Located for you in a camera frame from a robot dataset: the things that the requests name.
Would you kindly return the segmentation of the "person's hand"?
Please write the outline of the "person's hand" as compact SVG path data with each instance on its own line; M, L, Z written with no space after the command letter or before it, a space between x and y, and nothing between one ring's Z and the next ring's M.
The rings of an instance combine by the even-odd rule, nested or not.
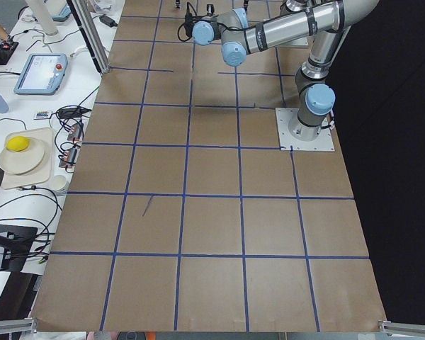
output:
M0 39L2 41L11 41L12 40L11 36L6 31L4 31L3 33L0 34Z

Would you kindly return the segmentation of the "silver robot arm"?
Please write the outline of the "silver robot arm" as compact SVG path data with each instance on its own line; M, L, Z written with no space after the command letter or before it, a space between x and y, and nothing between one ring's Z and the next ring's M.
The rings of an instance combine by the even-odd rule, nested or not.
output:
M284 1L277 17L249 25L245 8L227 13L208 11L204 16L185 15L185 32L198 45L221 42L222 58L231 67L248 55L311 36L313 44L300 66L295 83L300 108L288 123L289 133L310 142L332 111L336 96L324 82L350 27L364 19L377 1Z

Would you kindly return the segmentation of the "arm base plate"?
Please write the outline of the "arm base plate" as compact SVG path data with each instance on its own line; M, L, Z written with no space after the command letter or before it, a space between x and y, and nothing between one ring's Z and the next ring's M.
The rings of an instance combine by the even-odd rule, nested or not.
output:
M284 42L278 45L279 47L291 47L291 48L308 48L309 42L307 38L298 38L288 42Z
M278 139L281 150L334 152L331 129L324 117L321 125L308 127L298 119L298 108L276 108Z

